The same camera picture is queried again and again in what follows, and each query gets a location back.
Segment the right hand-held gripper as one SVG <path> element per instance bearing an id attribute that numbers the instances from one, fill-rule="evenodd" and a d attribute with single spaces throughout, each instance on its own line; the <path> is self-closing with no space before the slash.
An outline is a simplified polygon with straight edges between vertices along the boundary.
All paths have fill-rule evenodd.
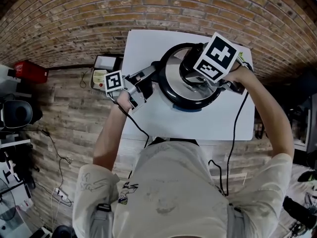
<path id="1" fill-rule="evenodd" d="M 214 33 L 211 40 L 203 46 L 203 51 L 193 66 L 193 69 L 202 76 L 190 77 L 189 81 L 196 88 L 211 91 L 223 88 L 243 94 L 245 88 L 241 84 L 223 79 L 234 70 L 235 63 L 238 63 L 238 68 L 246 66 L 246 61 L 240 56 L 239 49 L 220 34 Z"/>

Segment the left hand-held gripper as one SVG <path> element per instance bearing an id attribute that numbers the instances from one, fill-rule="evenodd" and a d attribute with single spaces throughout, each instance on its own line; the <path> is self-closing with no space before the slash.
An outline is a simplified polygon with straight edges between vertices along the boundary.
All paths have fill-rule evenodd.
<path id="1" fill-rule="evenodd" d="M 156 67 L 150 65 L 133 75 L 122 75 L 121 71 L 114 71 L 104 75 L 106 96 L 113 101 L 121 91 L 128 93 L 128 102 L 132 111 L 136 111 L 147 102 L 154 92 L 154 82 L 150 79 L 157 72 Z"/>

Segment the person's left hand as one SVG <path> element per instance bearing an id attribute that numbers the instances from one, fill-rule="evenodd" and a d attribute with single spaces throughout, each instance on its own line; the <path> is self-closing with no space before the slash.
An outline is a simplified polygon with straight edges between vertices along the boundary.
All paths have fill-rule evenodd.
<path id="1" fill-rule="evenodd" d="M 131 103 L 129 102 L 129 98 L 130 98 L 130 94 L 125 91 L 122 90 L 118 96 L 118 98 L 116 99 L 116 102 L 127 112 L 129 113 L 129 111 L 133 108 L 133 106 L 131 105 Z"/>

